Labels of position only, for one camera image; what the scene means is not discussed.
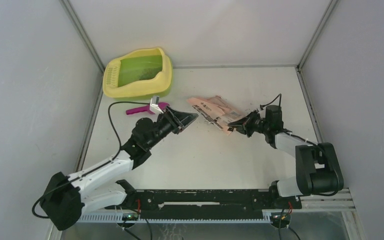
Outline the pink cat litter bag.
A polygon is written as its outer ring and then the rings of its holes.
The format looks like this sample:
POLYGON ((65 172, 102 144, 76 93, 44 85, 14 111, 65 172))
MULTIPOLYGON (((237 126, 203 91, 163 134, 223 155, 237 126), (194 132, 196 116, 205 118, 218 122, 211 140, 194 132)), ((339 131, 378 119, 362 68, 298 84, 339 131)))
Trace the pink cat litter bag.
POLYGON ((237 121, 245 117, 244 113, 234 107, 232 104, 216 95, 213 97, 191 97, 186 100, 191 106, 198 105, 202 110, 209 114, 213 119, 223 127, 226 135, 233 132, 233 128, 228 126, 229 123, 237 121))

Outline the magenta plastic scoop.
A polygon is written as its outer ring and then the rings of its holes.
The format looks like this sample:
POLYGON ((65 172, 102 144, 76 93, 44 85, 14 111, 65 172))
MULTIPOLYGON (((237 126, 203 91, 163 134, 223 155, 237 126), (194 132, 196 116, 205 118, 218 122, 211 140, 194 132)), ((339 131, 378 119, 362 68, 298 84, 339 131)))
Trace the magenta plastic scoop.
MULTIPOLYGON (((170 104, 167 102, 160 102, 158 103, 158 107, 161 110, 164 110, 166 107, 168 107, 170 104)), ((131 108, 125 111, 126 115, 134 115, 139 113, 148 113, 150 115, 154 115, 155 113, 150 109, 150 105, 145 105, 141 107, 131 108)))

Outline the yellow green litter box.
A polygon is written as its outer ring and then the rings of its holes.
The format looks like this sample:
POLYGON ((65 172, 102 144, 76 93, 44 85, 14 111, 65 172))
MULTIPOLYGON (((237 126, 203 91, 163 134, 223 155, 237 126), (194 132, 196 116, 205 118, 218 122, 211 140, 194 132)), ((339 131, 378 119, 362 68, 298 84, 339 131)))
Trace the yellow green litter box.
POLYGON ((173 64, 160 47, 134 50, 111 60, 103 74, 104 95, 117 100, 147 99, 169 94, 173 64))

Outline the white bag sealing clip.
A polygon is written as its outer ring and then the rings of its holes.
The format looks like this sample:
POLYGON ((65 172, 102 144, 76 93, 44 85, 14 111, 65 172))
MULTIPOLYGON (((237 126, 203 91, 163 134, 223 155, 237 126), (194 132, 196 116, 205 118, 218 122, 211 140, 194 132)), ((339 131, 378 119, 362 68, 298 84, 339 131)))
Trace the white bag sealing clip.
POLYGON ((202 110, 198 105, 192 106, 203 118, 206 120, 207 123, 212 124, 216 126, 218 129, 223 130, 223 127, 217 122, 217 120, 213 119, 209 114, 207 114, 204 110, 202 110))

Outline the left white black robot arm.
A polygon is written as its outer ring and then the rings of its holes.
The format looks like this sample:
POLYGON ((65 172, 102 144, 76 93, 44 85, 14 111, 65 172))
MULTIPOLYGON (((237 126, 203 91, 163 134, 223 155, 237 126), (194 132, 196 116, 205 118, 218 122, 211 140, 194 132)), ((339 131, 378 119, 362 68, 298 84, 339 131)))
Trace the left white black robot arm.
POLYGON ((198 114, 166 107, 156 121, 139 119, 130 138, 116 154, 93 166, 68 175, 61 171, 49 180, 43 195, 36 201, 59 230, 73 226, 86 213, 108 206, 133 207, 137 196, 119 183, 109 184, 116 176, 141 166, 151 149, 170 133, 180 134, 198 118, 198 114))

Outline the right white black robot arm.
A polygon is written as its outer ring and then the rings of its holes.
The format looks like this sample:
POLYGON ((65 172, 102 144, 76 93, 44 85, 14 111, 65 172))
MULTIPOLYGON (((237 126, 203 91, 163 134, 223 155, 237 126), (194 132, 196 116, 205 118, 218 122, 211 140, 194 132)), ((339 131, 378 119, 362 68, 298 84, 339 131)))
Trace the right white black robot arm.
POLYGON ((282 208, 289 197, 330 197, 344 188, 344 178, 331 143, 315 143, 286 129, 279 105, 263 106, 262 110, 265 116, 254 110, 229 123, 228 127, 249 138, 254 133, 262 134, 272 148, 294 157, 295 176, 276 180, 270 186, 269 203, 273 207, 282 208))

